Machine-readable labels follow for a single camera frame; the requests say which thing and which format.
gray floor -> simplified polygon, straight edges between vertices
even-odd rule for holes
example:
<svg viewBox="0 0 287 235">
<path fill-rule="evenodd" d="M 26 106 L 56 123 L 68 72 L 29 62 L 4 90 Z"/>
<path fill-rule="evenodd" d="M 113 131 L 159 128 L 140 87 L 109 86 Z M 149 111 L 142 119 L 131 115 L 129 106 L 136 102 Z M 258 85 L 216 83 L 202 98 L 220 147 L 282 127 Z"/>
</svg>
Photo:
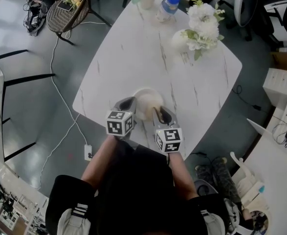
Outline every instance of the gray floor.
<svg viewBox="0 0 287 235">
<path fill-rule="evenodd" d="M 49 73 L 57 37 L 47 27 L 44 27 L 38 37 L 28 36 L 22 25 L 26 16 L 26 12 L 22 10 L 24 3 L 25 0 L 0 0 L 0 54 L 25 48 L 30 50 L 29 53 L 0 60 L 5 80 Z M 122 12 L 121 3 L 122 0 L 101 0 L 100 10 L 96 2 L 92 6 L 113 23 Z M 98 22 L 98 19 L 88 15 L 86 21 Z M 52 66 L 57 74 L 55 82 L 70 107 L 84 74 L 108 31 L 106 25 L 84 24 L 72 31 L 70 40 L 76 46 L 59 41 Z M 241 37 L 239 28 L 227 30 L 222 24 L 221 33 L 225 36 L 223 42 L 243 64 L 237 81 L 243 87 L 242 97 L 267 111 L 270 103 L 262 84 L 270 66 L 269 47 L 257 36 L 253 36 L 252 42 L 246 42 Z M 6 155 L 34 141 L 37 144 L 7 163 L 26 182 L 38 188 L 42 166 L 72 124 L 72 119 L 50 79 L 9 87 L 5 96 L 4 119 L 8 117 L 11 121 L 3 126 Z M 206 152 L 211 159 L 225 156 L 231 168 L 233 163 L 228 156 L 229 152 L 235 151 L 238 156 L 244 154 L 257 135 L 246 118 L 262 124 L 265 117 L 266 114 L 256 112 L 231 93 L 195 152 Z M 88 143 L 97 150 L 105 138 L 104 128 L 85 117 L 80 117 L 78 123 Z M 190 155 L 186 163 L 195 178 L 194 166 L 207 161 Z M 42 175 L 40 192 L 49 196 L 57 175 L 80 177 L 87 164 L 84 160 L 84 140 L 77 127 L 73 127 L 49 159 Z"/>
</svg>

white stripe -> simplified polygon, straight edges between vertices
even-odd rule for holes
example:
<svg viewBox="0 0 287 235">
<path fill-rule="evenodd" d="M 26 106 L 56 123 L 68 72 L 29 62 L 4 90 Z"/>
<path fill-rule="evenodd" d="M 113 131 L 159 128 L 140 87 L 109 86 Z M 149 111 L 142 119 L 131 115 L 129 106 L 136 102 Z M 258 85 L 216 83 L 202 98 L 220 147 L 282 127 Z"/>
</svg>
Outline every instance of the white stripe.
<svg viewBox="0 0 287 235">
<path fill-rule="evenodd" d="M 77 207 L 88 209 L 88 206 L 87 205 L 83 205 L 83 204 L 77 204 Z"/>
<path fill-rule="evenodd" d="M 87 212 L 87 210 L 81 209 L 81 208 L 77 208 L 77 207 L 75 207 L 75 210 L 78 210 L 78 211 L 80 211 L 80 212 Z"/>
<path fill-rule="evenodd" d="M 83 212 L 80 212 L 80 211 L 73 211 L 73 213 L 77 213 L 77 214 L 80 214 L 80 215 L 82 215 L 82 216 L 85 215 Z"/>
</svg>

wicker chair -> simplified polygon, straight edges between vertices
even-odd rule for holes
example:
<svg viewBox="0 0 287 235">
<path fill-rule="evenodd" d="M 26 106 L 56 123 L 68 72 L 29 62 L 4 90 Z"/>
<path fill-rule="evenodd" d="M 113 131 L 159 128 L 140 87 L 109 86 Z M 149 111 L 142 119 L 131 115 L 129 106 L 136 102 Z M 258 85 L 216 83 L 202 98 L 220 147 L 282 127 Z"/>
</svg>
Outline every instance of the wicker chair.
<svg viewBox="0 0 287 235">
<path fill-rule="evenodd" d="M 91 9 L 90 0 L 82 0 L 78 8 L 71 9 L 70 11 L 58 8 L 57 6 L 60 2 L 61 0 L 55 0 L 47 14 L 46 23 L 48 28 L 55 32 L 60 39 L 70 43 L 71 45 L 74 44 L 68 39 L 63 38 L 62 33 L 79 25 L 85 19 L 88 13 L 96 15 L 100 20 L 111 27 L 111 24 L 109 24 L 99 14 Z"/>
</svg>

plastic bottle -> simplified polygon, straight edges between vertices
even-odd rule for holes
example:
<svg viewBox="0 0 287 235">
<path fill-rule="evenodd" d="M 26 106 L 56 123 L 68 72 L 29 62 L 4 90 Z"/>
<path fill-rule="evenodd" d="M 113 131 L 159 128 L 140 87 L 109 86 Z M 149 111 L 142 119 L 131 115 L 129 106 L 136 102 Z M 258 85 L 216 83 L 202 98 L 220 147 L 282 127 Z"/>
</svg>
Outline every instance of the plastic bottle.
<svg viewBox="0 0 287 235">
<path fill-rule="evenodd" d="M 180 0 L 163 0 L 156 14 L 156 18 L 160 22 L 168 21 L 178 10 L 179 1 Z"/>
</svg>

white cable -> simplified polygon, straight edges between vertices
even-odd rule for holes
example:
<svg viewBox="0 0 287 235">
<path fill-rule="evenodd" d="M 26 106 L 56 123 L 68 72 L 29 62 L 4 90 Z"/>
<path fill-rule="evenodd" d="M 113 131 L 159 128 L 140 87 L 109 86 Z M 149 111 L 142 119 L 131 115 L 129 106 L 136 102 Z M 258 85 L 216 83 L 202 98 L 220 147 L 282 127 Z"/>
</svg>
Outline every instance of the white cable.
<svg viewBox="0 0 287 235">
<path fill-rule="evenodd" d="M 94 24 L 105 24 L 105 23 L 96 23 L 96 22 L 85 22 L 85 23 L 81 23 L 81 24 L 93 24 L 93 23 L 94 23 Z M 71 36 L 71 30 L 69 30 L 69 31 L 66 33 L 65 39 L 67 39 L 67 40 L 70 39 L 70 36 Z M 59 38 L 57 37 L 55 46 L 54 46 L 53 51 L 52 51 L 52 59 L 51 59 L 51 63 L 50 63 L 50 73 L 53 73 L 52 62 L 53 62 L 53 59 L 54 59 L 54 52 L 55 52 L 55 48 L 56 48 L 56 46 L 57 46 L 58 41 L 59 41 Z M 72 128 L 75 124 L 77 125 L 78 130 L 80 131 L 81 135 L 84 137 L 84 140 L 85 140 L 85 142 L 86 142 L 86 145 L 88 145 L 87 139 L 86 139 L 85 135 L 82 133 L 82 131 L 80 130 L 79 125 L 78 125 L 78 123 L 77 123 L 77 119 L 78 119 L 78 117 L 80 116 L 80 114 L 78 114 L 78 116 L 76 117 L 76 119 L 74 119 L 74 117 L 73 117 L 73 115 L 72 115 L 72 113 L 71 113 L 71 111 L 70 111 L 70 108 L 69 108 L 68 105 L 66 104 L 66 102 L 65 102 L 65 100 L 64 100 L 64 98 L 63 98 L 63 96 L 62 96 L 62 94 L 60 93 L 59 89 L 57 88 L 56 84 L 54 83 L 53 77 L 51 77 L 51 80 L 52 80 L 52 83 L 54 84 L 54 86 L 55 86 L 57 92 L 59 93 L 61 99 L 63 100 L 64 104 L 66 105 L 66 107 L 67 107 L 67 109 L 68 109 L 68 111 L 69 111 L 69 114 L 70 114 L 71 118 L 74 120 L 74 123 L 70 126 L 70 128 L 69 128 L 68 131 L 67 131 L 67 133 L 66 133 L 65 136 L 61 139 L 61 141 L 58 143 L 58 145 L 51 151 L 50 155 L 46 158 L 46 161 L 45 161 L 45 163 L 44 163 L 44 165 L 43 165 L 43 167 L 42 167 L 41 173 L 40 173 L 40 186 L 39 186 L 39 188 L 36 188 L 37 190 L 39 190 L 39 189 L 41 188 L 42 173 L 43 173 L 43 171 L 44 171 L 44 167 L 45 167 L 45 165 L 46 165 L 48 159 L 52 156 L 53 152 L 60 146 L 60 144 L 63 142 L 63 140 L 67 137 L 67 135 L 69 134 L 69 131 L 71 130 L 71 128 Z"/>
</svg>

